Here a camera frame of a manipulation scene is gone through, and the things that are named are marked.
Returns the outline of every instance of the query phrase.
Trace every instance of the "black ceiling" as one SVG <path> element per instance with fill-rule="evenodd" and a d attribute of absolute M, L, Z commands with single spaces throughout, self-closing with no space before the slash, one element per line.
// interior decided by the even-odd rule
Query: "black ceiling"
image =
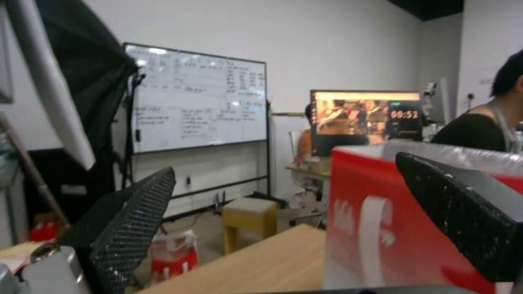
<path fill-rule="evenodd" d="M 464 0 L 388 0 L 421 20 L 463 12 Z"/>

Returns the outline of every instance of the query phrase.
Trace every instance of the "desk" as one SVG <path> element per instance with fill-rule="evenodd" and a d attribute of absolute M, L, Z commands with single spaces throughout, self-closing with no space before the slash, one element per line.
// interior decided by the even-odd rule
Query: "desk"
<path fill-rule="evenodd" d="M 299 225 L 140 292 L 269 293 L 319 290 L 325 232 Z"/>

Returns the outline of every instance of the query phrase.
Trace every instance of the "lanyard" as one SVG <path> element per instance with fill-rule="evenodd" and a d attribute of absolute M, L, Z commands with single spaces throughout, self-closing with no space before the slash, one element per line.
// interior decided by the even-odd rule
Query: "lanyard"
<path fill-rule="evenodd" d="M 503 133 L 503 138 L 505 139 L 505 149 L 507 150 L 507 152 L 518 153 L 519 151 L 516 147 L 516 134 L 513 130 L 511 130 L 508 127 L 505 115 L 503 115 L 503 112 L 501 111 L 497 103 L 493 100 L 490 101 L 488 105 L 494 113 L 494 116 L 496 117 L 496 120 L 499 123 L 499 127 L 501 128 L 501 131 Z"/>

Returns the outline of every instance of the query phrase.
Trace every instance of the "black shirt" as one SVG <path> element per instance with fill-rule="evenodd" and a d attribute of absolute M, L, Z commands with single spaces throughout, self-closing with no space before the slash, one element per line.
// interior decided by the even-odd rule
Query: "black shirt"
<path fill-rule="evenodd" d="M 432 143 L 507 152 L 501 128 L 492 118 L 480 114 L 464 114 L 451 121 Z"/>

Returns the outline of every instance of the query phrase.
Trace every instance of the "yellow stool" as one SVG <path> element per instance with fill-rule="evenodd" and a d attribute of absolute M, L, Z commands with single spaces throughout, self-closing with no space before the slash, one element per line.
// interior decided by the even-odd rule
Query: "yellow stool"
<path fill-rule="evenodd" d="M 239 198 L 222 209 L 225 254 L 240 246 L 239 230 L 261 232 L 263 239 L 276 234 L 276 203 L 256 198 Z"/>

